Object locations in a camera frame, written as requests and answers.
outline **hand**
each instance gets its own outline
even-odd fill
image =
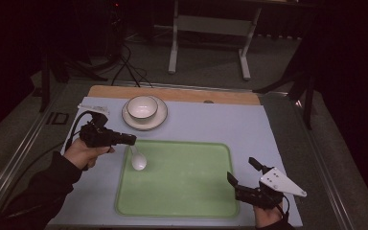
[[[273,224],[282,219],[282,213],[275,207],[273,209],[262,209],[257,206],[253,206],[253,211],[255,211],[256,227],[263,228],[270,224]]]
[[[77,168],[82,170],[85,166],[88,166],[88,168],[94,167],[98,156],[114,151],[115,149],[112,147],[89,148],[80,138],[78,138],[73,142],[71,147],[63,156]]]

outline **person's left hand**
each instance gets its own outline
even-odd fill
[[[114,151],[115,149],[112,147],[89,148],[80,138],[78,138],[73,142],[71,147],[63,156],[77,168],[82,170],[85,166],[88,166],[88,168],[94,167],[98,156]]]

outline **gray carpet floor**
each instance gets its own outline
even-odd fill
[[[143,86],[150,86],[150,82],[154,87],[207,87],[223,90],[260,88],[282,76],[299,44],[299,40],[272,40],[260,36],[254,38],[247,55],[252,79],[244,81],[237,51],[242,46],[241,39],[231,39],[223,42],[224,45],[222,42],[198,43],[194,42],[192,34],[184,34],[180,37],[176,73],[170,75],[170,34],[168,30],[160,30],[159,33],[160,36],[153,42],[146,42],[137,35],[126,41],[131,52],[129,63],[137,71],[133,74],[137,80],[141,80]],[[128,49],[124,48],[125,58],[128,57]],[[70,70],[72,79],[67,84],[52,79],[52,103],[46,113],[38,112],[39,98],[32,95],[26,98],[0,124],[0,173],[14,154],[22,148],[26,149],[23,163],[18,173],[14,173],[15,180],[39,154],[64,141],[72,125],[72,118],[77,113],[77,104],[89,88],[95,84],[111,84],[120,67],[117,65],[99,73],[108,78],[105,82],[92,81],[73,70]],[[38,86],[39,73],[32,78]],[[132,76],[125,69],[114,85],[133,85],[132,82]],[[289,87],[290,84],[287,84],[276,91],[287,92]],[[307,198],[296,199],[304,223],[301,229],[368,229],[368,191],[321,95],[317,92],[314,94],[312,131],[307,130],[301,122],[301,109],[284,97],[284,94],[270,93],[262,96],[262,104],[267,111],[288,176],[307,188],[310,194]],[[51,112],[67,113],[71,119],[65,125],[47,125]],[[40,127],[36,137],[30,133],[33,127]],[[30,176],[47,167],[49,162],[50,154],[47,154],[35,163],[19,181],[12,195],[22,191]],[[8,191],[1,197],[0,205],[7,194]],[[332,199],[339,201],[340,206],[333,207],[330,202]]]

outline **table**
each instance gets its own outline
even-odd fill
[[[118,128],[120,132],[135,134],[138,139],[143,140],[184,139],[185,141],[224,143],[231,150],[235,175],[245,186],[252,187],[252,185],[244,183],[250,178],[255,178],[253,187],[256,187],[261,176],[260,172],[256,172],[248,165],[247,159],[251,153],[246,150],[256,151],[253,153],[254,157],[264,159],[265,162],[268,162],[267,164],[274,164],[279,170],[284,171],[268,119],[265,116],[265,110],[260,106],[258,96],[251,92],[97,85],[91,88],[88,98],[85,98],[83,103],[105,104],[110,108],[111,114],[115,114],[120,113],[127,99],[138,95],[153,95],[164,100],[169,108],[169,117],[166,122],[153,131],[134,131],[124,124],[121,116],[116,116],[110,119],[107,124],[108,128]],[[193,113],[196,115],[193,117],[196,118],[181,120],[178,114],[189,111],[188,108],[195,108]],[[231,110],[228,112],[224,111],[223,108],[231,108]],[[244,119],[248,117],[250,117],[250,123],[245,123]],[[124,146],[118,145],[116,151],[124,152],[124,148]],[[112,203],[119,186],[118,178],[121,175],[123,159],[122,154],[110,154],[99,158],[97,167],[84,174],[75,185],[75,191],[67,197],[60,213],[50,224],[236,228],[254,225],[252,206],[242,202],[239,214],[234,218],[149,218],[125,217],[117,214]],[[287,195],[287,198],[290,200],[290,211],[293,214],[290,222],[301,225],[293,196]]]

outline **white bowl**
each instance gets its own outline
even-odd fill
[[[127,103],[127,112],[137,122],[148,122],[157,112],[157,101],[148,96],[132,98]]]

